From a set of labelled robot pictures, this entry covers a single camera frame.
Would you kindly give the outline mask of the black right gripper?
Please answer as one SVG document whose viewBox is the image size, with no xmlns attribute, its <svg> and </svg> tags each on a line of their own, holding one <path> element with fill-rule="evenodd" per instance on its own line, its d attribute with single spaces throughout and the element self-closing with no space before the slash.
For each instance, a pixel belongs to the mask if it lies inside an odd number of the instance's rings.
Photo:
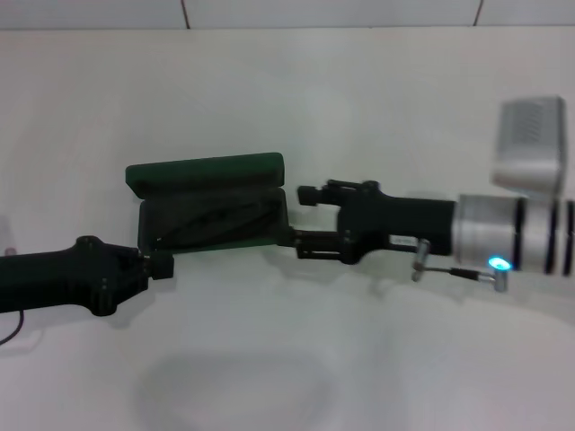
<svg viewBox="0 0 575 431">
<path fill-rule="evenodd" d="M 341 208 L 337 231 L 307 231 L 289 226 L 276 235 L 277 244 L 294 248 L 299 259 L 355 265 L 371 251 L 416 250 L 414 246 L 392 243 L 394 235 L 429 241 L 432 255 L 453 253 L 454 201 L 388 196 L 372 180 L 328 180 L 321 187 L 299 186 L 297 197 L 302 206 Z"/>
</svg>

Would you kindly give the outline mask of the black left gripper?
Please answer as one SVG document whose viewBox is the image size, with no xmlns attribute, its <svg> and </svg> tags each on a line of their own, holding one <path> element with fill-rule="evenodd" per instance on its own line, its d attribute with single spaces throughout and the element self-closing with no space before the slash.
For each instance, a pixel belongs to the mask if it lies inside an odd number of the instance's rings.
<svg viewBox="0 0 575 431">
<path fill-rule="evenodd" d="M 81 236 L 62 251 L 1 258 L 1 311 L 17 312 L 60 305 L 82 306 L 97 317 L 147 288 L 175 288 L 173 255 L 140 253 Z"/>
</svg>

